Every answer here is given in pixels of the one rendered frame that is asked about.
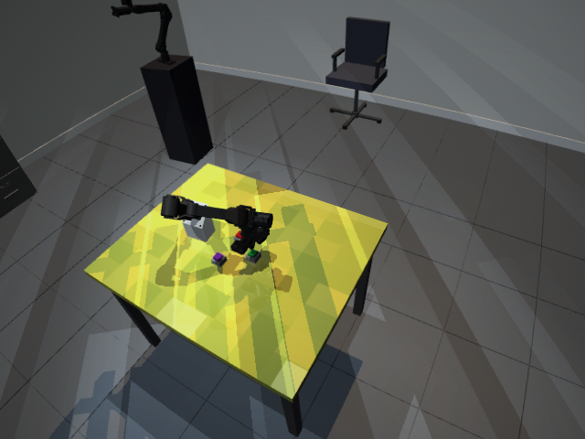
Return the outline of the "green button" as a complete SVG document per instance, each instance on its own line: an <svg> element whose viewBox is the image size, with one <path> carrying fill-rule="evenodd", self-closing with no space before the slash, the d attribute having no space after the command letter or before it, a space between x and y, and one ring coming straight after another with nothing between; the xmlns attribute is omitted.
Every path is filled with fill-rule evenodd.
<svg viewBox="0 0 585 439"><path fill-rule="evenodd" d="M245 257L247 261L256 263L261 257L261 253L255 250L250 250Z"/></svg>

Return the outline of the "purple button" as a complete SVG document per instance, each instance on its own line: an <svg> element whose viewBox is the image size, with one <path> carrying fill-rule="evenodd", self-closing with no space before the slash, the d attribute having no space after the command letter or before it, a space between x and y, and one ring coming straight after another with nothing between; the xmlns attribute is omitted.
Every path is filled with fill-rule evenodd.
<svg viewBox="0 0 585 439"><path fill-rule="evenodd" d="M226 256L219 252L211 259L212 263L220 268L224 265L226 260L227 260Z"/></svg>

